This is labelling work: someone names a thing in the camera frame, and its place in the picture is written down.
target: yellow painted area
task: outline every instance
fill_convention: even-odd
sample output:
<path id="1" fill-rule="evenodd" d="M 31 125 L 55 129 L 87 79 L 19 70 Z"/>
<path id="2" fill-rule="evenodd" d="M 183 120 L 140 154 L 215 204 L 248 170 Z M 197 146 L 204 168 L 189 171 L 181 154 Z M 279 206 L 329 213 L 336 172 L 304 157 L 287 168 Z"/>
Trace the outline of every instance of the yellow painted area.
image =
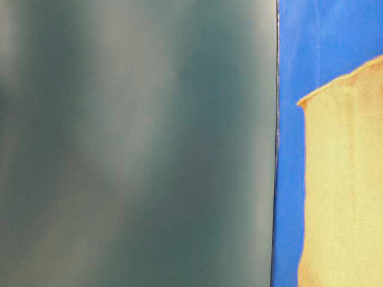
<path id="1" fill-rule="evenodd" d="M 306 123 L 299 287 L 383 286 L 383 56 L 298 105 Z"/>

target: glossy surface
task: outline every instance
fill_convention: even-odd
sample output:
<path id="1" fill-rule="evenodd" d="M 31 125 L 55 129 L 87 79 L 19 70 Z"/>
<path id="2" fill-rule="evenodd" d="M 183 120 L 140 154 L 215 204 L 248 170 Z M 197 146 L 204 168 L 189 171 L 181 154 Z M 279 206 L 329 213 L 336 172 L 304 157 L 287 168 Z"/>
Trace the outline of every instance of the glossy surface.
<path id="1" fill-rule="evenodd" d="M 0 285 L 268 286 L 275 4 L 0 12 Z"/>

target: dark green panel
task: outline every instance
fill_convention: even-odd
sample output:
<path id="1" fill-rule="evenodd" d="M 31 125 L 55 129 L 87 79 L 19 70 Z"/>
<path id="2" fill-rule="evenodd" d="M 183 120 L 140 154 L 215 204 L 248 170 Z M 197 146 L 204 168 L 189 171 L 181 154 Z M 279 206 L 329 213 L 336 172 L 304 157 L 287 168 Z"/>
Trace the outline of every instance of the dark green panel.
<path id="1" fill-rule="evenodd" d="M 0 0 L 0 285 L 268 286 L 275 15 Z"/>

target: blue wall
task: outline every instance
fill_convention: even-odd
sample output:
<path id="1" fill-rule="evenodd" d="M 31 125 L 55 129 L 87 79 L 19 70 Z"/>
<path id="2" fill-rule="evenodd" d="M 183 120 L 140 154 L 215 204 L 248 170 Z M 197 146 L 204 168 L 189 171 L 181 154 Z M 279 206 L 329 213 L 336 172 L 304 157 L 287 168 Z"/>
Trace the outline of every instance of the blue wall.
<path id="1" fill-rule="evenodd" d="M 303 246 L 305 140 L 296 102 L 383 54 L 383 1 L 279 0 L 279 132 L 273 287 L 297 286 Z"/>

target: orange edge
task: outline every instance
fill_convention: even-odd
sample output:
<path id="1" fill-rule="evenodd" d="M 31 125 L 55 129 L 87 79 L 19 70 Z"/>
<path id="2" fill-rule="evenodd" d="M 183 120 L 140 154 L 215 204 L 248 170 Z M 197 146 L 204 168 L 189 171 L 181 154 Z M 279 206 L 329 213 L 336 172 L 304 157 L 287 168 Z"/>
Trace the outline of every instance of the orange edge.
<path id="1" fill-rule="evenodd" d="M 342 80 L 345 80 L 345 79 L 348 79 L 348 78 L 351 78 L 352 76 L 358 74 L 359 72 L 361 72 L 362 70 L 368 68 L 368 67 L 371 67 L 373 66 L 374 64 L 377 64 L 379 62 L 383 61 L 383 55 L 380 55 L 372 60 L 369 60 L 367 61 L 366 63 L 364 63 L 363 65 L 361 65 L 359 68 L 353 70 L 351 73 L 349 74 L 346 74 L 346 75 L 343 75 L 343 76 L 340 76 L 340 77 L 337 77 L 335 79 L 333 79 L 332 81 L 330 81 L 329 83 L 325 84 L 324 86 L 312 91 L 310 94 L 307 94 L 306 96 L 304 96 L 303 98 L 301 98 L 301 100 L 299 100 L 297 102 L 297 106 L 300 106 L 301 108 L 305 109 L 305 106 L 306 106 L 306 101 L 310 98 L 312 98 L 313 96 L 315 96 L 317 93 L 325 90 L 326 88 L 328 88 L 330 85 L 338 82 L 338 81 L 342 81 Z"/>

